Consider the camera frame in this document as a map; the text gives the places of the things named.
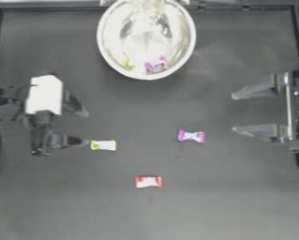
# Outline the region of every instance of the red candy wrapper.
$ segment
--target red candy wrapper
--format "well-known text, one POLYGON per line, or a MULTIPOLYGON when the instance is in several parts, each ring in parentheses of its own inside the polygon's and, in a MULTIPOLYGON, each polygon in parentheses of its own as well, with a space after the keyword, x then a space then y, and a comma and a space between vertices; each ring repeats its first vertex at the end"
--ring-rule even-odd
POLYGON ((137 188, 163 187, 163 177, 161 176, 137 176, 134 180, 137 188))

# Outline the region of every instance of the dark gray surface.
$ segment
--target dark gray surface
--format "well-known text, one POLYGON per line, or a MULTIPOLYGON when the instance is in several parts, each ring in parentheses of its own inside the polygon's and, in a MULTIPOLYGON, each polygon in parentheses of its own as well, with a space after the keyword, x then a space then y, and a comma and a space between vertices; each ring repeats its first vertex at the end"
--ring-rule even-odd
POLYGON ((281 146, 246 139, 235 125, 285 122, 285 101, 234 102, 230 92, 297 62, 288 12, 193 12, 197 49, 186 67, 155 82, 113 72, 98 52, 99 12, 22 12, 3 19, 0 85, 58 72, 91 117, 59 129, 99 140, 56 157, 30 156, 30 134, 0 126, 0 240, 298 239, 299 171, 281 146), (207 142, 175 141, 178 128, 207 142), (135 175, 165 177, 135 189, 135 175))

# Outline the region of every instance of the silver bowl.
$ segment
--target silver bowl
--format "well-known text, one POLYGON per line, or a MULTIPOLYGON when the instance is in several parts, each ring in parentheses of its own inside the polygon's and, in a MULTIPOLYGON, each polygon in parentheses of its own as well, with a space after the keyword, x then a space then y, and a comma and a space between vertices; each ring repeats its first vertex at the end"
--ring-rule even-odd
POLYGON ((118 72, 157 80, 189 61, 197 34, 191 16, 174 0, 119 0, 102 17, 97 37, 118 72))

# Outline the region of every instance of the black frame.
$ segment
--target black frame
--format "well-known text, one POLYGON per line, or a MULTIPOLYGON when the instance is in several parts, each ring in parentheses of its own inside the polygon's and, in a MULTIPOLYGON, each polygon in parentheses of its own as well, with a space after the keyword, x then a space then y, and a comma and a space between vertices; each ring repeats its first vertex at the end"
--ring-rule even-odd
MULTIPOLYGON (((296 35, 297 51, 299 57, 299 3, 290 4, 286 1, 268 1, 266 4, 250 1, 247 4, 230 3, 217 4, 206 1, 191 1, 193 4, 186 6, 190 9, 199 11, 281 11, 289 10, 293 22, 293 30, 296 35)), ((99 6, 99 1, 95 2, 48 2, 48 3, 0 3, 0 27, 2 15, 6 11, 83 11, 83 10, 101 10, 105 11, 107 7, 99 6)), ((299 148, 293 151, 296 154, 296 161, 299 167, 299 148)))

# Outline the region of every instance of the candy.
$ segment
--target candy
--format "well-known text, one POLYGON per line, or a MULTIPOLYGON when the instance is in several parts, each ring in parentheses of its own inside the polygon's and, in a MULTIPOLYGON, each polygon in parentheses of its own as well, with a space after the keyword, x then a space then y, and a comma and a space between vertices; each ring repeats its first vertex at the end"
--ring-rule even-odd
POLYGON ((134 180, 137 188, 163 187, 163 177, 161 176, 137 176, 134 180))
POLYGON ((90 144, 91 150, 110 150, 110 151, 117 151, 117 141, 97 141, 91 140, 90 144))
POLYGON ((197 141, 199 143, 205 142, 205 132, 203 131, 197 131, 197 132, 186 132, 185 130, 179 129, 178 131, 178 141, 183 142, 183 141, 197 141))
POLYGON ((169 69, 166 56, 161 55, 158 59, 153 60, 151 62, 147 62, 145 64, 145 67, 147 69, 149 74, 158 73, 169 69))

